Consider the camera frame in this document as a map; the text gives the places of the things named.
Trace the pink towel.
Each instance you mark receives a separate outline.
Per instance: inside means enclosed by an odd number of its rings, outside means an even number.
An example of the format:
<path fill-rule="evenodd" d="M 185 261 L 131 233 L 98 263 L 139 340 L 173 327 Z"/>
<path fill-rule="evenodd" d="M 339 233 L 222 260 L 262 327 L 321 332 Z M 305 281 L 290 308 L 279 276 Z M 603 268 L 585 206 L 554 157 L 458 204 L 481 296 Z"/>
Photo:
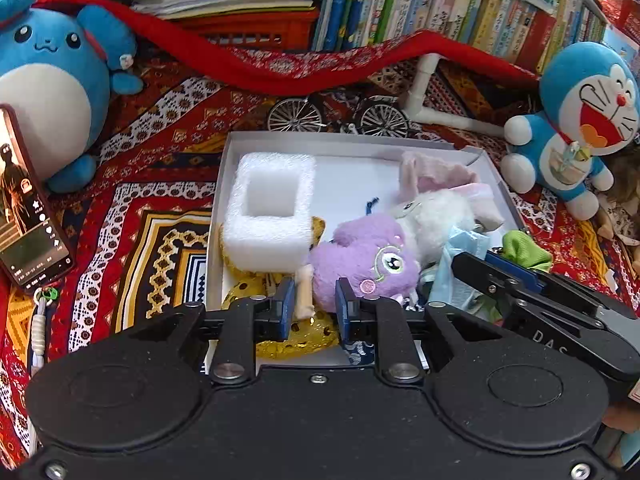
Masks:
<path fill-rule="evenodd" d="M 483 183 L 469 167 L 414 151 L 402 154 L 399 166 L 399 197 L 402 200 L 413 200 L 419 194 L 440 190 L 464 196 L 475 220 L 486 232 L 503 225 L 504 218 L 490 185 Z"/>

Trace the white PVC pipe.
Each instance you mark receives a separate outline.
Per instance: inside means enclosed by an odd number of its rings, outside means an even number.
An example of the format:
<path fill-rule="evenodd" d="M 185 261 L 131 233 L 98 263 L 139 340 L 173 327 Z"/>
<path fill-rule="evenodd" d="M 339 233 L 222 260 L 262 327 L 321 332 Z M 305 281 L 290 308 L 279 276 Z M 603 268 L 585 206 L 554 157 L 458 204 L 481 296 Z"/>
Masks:
<path fill-rule="evenodd" d="M 408 121 L 502 138 L 501 126 L 469 117 L 448 92 L 445 92 L 443 98 L 437 95 L 437 90 L 444 88 L 436 74 L 441 59 L 442 57 L 435 53 L 424 54 L 418 58 L 413 80 L 398 98 L 399 108 Z"/>

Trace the white fluffy plush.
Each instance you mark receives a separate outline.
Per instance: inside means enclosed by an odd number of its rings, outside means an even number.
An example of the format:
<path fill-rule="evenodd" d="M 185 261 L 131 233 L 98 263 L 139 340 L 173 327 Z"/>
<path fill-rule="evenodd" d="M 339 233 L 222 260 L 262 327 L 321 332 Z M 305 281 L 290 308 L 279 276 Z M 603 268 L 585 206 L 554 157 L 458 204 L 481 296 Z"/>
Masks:
<path fill-rule="evenodd" d="M 450 190 L 419 194 L 393 207 L 390 215 L 404 230 L 406 245 L 422 269 L 439 262 L 453 228 L 476 228 L 469 201 Z"/>

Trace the Doraemon plush toy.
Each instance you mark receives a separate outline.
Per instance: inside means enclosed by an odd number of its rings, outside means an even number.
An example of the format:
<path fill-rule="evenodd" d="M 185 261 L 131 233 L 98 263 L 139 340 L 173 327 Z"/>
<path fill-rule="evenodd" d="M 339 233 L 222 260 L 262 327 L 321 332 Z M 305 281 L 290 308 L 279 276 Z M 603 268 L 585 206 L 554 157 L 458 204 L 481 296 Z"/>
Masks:
<path fill-rule="evenodd" d="M 614 176 L 602 158 L 631 142 L 639 129 L 639 89 L 627 63 L 596 42 L 576 42 L 552 58 L 540 77 L 542 110 L 503 127 L 503 180 L 518 194 L 540 184 L 584 221 L 599 210 L 598 191 Z"/>

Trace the lime green cloth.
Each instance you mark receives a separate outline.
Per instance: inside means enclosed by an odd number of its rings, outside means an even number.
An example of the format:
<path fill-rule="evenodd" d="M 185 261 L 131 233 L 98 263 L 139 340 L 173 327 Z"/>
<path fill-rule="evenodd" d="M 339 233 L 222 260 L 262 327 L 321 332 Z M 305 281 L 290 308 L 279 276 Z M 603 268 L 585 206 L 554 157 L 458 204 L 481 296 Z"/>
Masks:
<path fill-rule="evenodd" d="M 553 257 L 525 232 L 512 230 L 502 237 L 500 254 L 525 269 L 549 272 L 553 266 Z"/>

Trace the red plastic crate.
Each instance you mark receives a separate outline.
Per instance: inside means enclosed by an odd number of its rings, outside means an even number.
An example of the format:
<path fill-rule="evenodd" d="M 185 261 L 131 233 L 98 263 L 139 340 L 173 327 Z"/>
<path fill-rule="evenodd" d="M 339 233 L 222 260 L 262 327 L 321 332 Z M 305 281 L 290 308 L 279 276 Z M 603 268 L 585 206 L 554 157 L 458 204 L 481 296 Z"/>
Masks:
<path fill-rule="evenodd" d="M 319 10 L 277 8 L 180 18 L 171 23 L 218 46 L 276 51 L 310 49 Z"/>

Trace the purple plush toy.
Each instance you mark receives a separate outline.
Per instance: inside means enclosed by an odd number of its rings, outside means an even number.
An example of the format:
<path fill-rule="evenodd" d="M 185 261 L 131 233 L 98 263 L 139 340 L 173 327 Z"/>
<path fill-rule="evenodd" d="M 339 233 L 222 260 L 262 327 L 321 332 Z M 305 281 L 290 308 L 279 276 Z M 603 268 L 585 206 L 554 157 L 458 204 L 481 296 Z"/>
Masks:
<path fill-rule="evenodd" d="M 311 249 L 309 263 L 314 305 L 323 311 L 336 311 L 335 284 L 340 278 L 347 278 L 358 298 L 418 300 L 420 264 L 390 214 L 379 212 L 341 223 L 332 240 Z"/>

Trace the white shallow cardboard box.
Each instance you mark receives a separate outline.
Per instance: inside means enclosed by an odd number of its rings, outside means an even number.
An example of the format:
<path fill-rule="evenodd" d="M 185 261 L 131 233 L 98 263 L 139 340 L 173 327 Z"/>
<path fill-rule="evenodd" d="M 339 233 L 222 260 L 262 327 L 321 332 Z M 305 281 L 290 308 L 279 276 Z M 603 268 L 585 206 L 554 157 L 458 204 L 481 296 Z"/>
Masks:
<path fill-rule="evenodd" d="M 242 156 L 254 152 L 314 156 L 316 178 L 311 213 L 326 222 L 323 235 L 329 236 L 340 223 L 362 216 L 372 198 L 378 199 L 377 210 L 396 203 L 399 164 L 405 151 L 468 166 L 482 182 L 491 186 L 495 203 L 504 218 L 503 225 L 490 233 L 492 246 L 502 244 L 504 233 L 524 228 L 508 187 L 488 154 L 480 148 L 467 146 L 457 150 L 446 142 L 356 134 L 235 131 L 228 135 L 216 183 L 206 258 L 206 309 L 218 310 L 234 284 L 221 259 L 219 229 L 224 222 L 235 171 Z"/>

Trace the gold sequin bow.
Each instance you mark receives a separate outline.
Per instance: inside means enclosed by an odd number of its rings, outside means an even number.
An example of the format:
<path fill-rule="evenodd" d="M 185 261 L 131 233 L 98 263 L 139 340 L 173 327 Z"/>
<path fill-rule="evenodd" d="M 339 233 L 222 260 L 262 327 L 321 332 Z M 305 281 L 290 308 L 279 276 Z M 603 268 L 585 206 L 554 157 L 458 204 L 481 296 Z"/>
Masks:
<path fill-rule="evenodd" d="M 232 262 L 224 244 L 224 227 L 218 232 L 219 251 L 224 268 L 229 272 L 233 284 L 222 300 L 221 309 L 228 310 L 236 300 L 253 296 L 273 296 L 283 280 L 292 278 L 294 288 L 292 304 L 284 312 L 283 319 L 288 321 L 286 338 L 266 340 L 256 344 L 256 356 L 267 360 L 290 360 L 310 356 L 321 350 L 337 345 L 337 331 L 329 313 L 314 304 L 311 293 L 304 290 L 303 298 L 310 304 L 298 305 L 298 285 L 310 285 L 310 273 L 257 272 L 238 269 Z"/>

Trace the green floral cloth hat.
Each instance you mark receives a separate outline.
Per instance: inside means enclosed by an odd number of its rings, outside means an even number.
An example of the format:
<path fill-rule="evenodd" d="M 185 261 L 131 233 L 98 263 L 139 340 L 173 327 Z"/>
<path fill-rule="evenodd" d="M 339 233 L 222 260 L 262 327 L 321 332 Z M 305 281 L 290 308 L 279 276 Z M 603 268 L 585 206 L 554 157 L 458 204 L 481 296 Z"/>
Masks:
<path fill-rule="evenodd" d="M 430 304 L 448 304 L 489 323 L 501 320 L 495 299 L 474 287 L 476 278 L 483 278 L 483 261 L 490 247 L 490 238 L 476 231 L 452 228 L 442 248 L 433 284 L 428 294 Z"/>

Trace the miniature metal bicycle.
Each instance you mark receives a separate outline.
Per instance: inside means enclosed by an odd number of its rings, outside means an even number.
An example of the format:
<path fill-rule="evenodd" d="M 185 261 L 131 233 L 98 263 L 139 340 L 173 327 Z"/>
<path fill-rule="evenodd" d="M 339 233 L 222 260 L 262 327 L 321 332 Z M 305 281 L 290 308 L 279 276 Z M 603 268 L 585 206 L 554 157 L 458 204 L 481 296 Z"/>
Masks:
<path fill-rule="evenodd" d="M 406 138 L 414 131 L 413 123 L 393 96 L 360 96 L 348 92 L 280 99 L 270 108 L 265 126 L 274 132 L 350 133 L 389 138 Z"/>

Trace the smartphone with red case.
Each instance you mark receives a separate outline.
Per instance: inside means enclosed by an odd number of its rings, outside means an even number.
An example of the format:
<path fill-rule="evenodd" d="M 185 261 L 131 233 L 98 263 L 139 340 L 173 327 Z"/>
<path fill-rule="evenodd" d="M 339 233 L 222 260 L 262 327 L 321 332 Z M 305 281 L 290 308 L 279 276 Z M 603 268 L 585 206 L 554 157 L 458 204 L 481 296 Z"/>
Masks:
<path fill-rule="evenodd" d="M 48 204 L 18 128 L 1 107 L 1 267 L 29 295 L 70 272 L 74 255 Z"/>

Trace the red scarf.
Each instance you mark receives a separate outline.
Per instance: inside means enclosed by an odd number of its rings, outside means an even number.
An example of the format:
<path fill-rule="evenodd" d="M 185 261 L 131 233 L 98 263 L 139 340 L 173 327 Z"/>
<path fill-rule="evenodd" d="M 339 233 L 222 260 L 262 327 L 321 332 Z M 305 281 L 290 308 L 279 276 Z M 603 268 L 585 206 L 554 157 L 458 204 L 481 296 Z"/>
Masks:
<path fill-rule="evenodd" d="M 306 96 L 356 84 L 384 67 L 427 54 L 437 54 L 506 87 L 538 86 L 537 76 L 527 70 L 427 30 L 346 52 L 289 54 L 217 46 L 171 22 L 111 0 L 37 0 L 35 6 L 71 14 L 92 4 L 110 11 L 136 35 L 192 70 L 228 86 L 268 96 Z"/>

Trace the white foam block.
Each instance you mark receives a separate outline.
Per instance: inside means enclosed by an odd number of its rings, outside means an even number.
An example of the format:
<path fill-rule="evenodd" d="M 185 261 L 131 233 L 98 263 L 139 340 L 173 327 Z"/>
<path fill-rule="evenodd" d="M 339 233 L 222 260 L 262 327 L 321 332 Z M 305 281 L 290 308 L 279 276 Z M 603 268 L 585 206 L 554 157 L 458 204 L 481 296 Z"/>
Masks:
<path fill-rule="evenodd" d="M 311 155 L 254 152 L 240 159 L 222 225 L 232 266 L 294 273 L 306 263 L 315 176 Z"/>

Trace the blue floral fabric bow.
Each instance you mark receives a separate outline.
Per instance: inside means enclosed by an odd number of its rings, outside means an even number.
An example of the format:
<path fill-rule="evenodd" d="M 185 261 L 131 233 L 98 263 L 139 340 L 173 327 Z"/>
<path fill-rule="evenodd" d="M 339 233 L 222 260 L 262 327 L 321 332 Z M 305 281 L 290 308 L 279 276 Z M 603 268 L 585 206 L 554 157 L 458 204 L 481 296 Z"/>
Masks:
<path fill-rule="evenodd" d="M 375 346 L 365 341 L 354 341 L 351 344 L 341 343 L 348 362 L 352 366 L 368 366 L 375 362 Z"/>

